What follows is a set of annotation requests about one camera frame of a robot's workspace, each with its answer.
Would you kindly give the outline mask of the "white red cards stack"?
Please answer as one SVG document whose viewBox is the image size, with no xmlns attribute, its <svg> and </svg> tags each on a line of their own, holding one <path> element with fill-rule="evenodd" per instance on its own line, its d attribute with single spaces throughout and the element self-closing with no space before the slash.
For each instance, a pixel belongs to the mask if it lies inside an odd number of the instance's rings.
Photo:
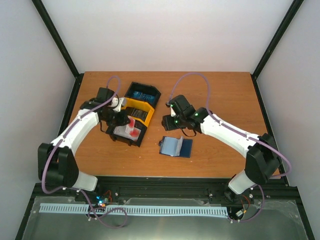
<svg viewBox="0 0 320 240">
<path fill-rule="evenodd" d="M 141 130 L 135 127 L 136 120 L 133 117 L 128 116 L 128 119 L 128 124 L 117 126 L 114 129 L 113 133 L 117 136 L 137 141 L 140 136 Z"/>
</svg>

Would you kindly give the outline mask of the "blue leather card holder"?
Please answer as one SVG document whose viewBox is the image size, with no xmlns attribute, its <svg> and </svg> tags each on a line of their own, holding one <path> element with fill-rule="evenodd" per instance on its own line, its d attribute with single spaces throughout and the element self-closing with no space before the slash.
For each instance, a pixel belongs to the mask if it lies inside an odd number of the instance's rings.
<svg viewBox="0 0 320 240">
<path fill-rule="evenodd" d="M 183 138 L 182 136 L 180 138 L 164 136 L 162 140 L 159 141 L 158 145 L 159 154 L 161 155 L 190 158 L 193 140 Z"/>
</svg>

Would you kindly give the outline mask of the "yellow bin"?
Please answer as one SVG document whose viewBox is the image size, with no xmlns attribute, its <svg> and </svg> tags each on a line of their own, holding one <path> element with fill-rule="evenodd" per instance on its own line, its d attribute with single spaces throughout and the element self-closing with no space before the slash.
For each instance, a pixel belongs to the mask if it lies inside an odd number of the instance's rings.
<svg viewBox="0 0 320 240">
<path fill-rule="evenodd" d="M 146 101 L 125 97 L 126 105 L 123 107 L 128 116 L 140 121 L 146 127 L 150 125 L 155 109 Z"/>
</svg>

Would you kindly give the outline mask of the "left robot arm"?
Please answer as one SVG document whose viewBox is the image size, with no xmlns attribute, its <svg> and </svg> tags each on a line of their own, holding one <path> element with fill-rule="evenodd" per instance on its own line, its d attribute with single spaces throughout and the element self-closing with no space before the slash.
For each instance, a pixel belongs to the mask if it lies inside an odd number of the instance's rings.
<svg viewBox="0 0 320 240">
<path fill-rule="evenodd" d="M 80 171 L 75 155 L 88 133 L 101 122 L 110 127 L 129 124 L 129 117 L 123 109 L 125 105 L 125 97 L 101 87 L 96 97 L 80 106 L 74 120 L 57 138 L 38 147 L 38 177 L 44 193 L 77 189 L 85 190 L 92 201 L 103 198 L 104 188 L 98 185 L 97 177 Z"/>
</svg>

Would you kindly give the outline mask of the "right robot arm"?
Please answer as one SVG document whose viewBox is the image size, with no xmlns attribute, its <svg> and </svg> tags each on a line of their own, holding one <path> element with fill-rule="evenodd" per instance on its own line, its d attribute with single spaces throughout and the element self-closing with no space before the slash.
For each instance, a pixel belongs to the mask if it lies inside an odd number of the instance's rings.
<svg viewBox="0 0 320 240">
<path fill-rule="evenodd" d="M 213 137 L 245 158 L 244 169 L 228 182 L 228 192 L 240 195 L 251 187 L 264 185 L 282 164 L 274 138 L 269 134 L 257 135 L 242 130 L 207 107 L 195 109 L 184 95 L 170 99 L 166 106 L 170 114 L 163 116 L 161 123 L 166 131 L 189 129 Z"/>
</svg>

